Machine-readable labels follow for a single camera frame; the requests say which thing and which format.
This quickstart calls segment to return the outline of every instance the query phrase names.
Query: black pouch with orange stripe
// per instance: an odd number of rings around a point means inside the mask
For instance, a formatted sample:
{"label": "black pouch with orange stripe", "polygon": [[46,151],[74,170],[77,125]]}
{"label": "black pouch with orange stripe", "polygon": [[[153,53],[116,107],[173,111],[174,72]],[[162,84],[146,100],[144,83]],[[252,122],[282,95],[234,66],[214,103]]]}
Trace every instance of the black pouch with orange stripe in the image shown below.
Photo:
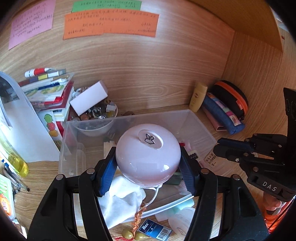
{"label": "black pouch with orange stripe", "polygon": [[243,120],[249,103],[244,93],[233,83],[221,80],[210,89],[219,100],[221,100],[239,120]]}

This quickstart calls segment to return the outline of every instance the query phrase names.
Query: clear plastic box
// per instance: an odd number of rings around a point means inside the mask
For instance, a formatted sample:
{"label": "clear plastic box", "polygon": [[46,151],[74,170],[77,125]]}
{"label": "clear plastic box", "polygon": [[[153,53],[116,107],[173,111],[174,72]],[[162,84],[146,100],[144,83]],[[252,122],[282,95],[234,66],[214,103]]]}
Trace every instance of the clear plastic box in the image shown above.
{"label": "clear plastic box", "polygon": [[[213,148],[216,140],[209,133],[198,117],[190,110],[159,112],[143,115],[131,115],[103,120],[68,121],[63,135],[63,144],[59,160],[59,173],[66,177],[80,175],[88,168],[95,167],[104,158],[104,142],[117,141],[129,128],[151,123],[168,129],[179,142],[189,142],[191,149],[202,160]],[[145,190],[146,199],[153,196],[152,190]],[[143,218],[174,207],[188,199],[191,194],[181,195],[176,186],[163,185],[159,194]],[[76,224],[82,226],[82,216],[78,194],[74,195]]]}

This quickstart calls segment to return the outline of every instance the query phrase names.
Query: orange stripe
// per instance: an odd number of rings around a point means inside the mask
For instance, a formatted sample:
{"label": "orange stripe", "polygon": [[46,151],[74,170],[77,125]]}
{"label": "orange stripe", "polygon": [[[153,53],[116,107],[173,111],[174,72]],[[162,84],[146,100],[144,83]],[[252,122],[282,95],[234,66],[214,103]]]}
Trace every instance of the orange stripe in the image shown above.
{"label": "orange stripe", "polygon": [[247,110],[248,110],[248,105],[247,105],[246,101],[244,100],[244,98],[239,93],[237,93],[237,91],[235,89],[233,89],[231,86],[229,86],[228,84],[226,84],[222,81],[215,83],[215,85],[221,86],[222,88],[227,90],[230,94],[232,94],[240,102],[240,104],[242,105],[242,108],[244,110],[244,114],[246,115]]}

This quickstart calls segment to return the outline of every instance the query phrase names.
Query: pink sticky note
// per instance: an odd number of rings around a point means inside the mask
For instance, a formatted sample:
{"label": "pink sticky note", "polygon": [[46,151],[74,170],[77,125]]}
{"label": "pink sticky note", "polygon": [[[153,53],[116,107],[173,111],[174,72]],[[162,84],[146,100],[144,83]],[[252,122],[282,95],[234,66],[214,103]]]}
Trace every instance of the pink sticky note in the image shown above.
{"label": "pink sticky note", "polygon": [[14,19],[8,49],[52,28],[55,1],[41,2]]}

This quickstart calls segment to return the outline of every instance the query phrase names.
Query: white cloth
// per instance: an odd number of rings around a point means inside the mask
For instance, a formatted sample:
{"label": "white cloth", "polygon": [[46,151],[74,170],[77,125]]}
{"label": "white cloth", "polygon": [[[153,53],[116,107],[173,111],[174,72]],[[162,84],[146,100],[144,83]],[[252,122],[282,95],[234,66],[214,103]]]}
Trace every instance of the white cloth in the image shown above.
{"label": "white cloth", "polygon": [[107,227],[110,229],[135,215],[145,197],[139,185],[122,174],[115,175],[109,191],[98,198]]}

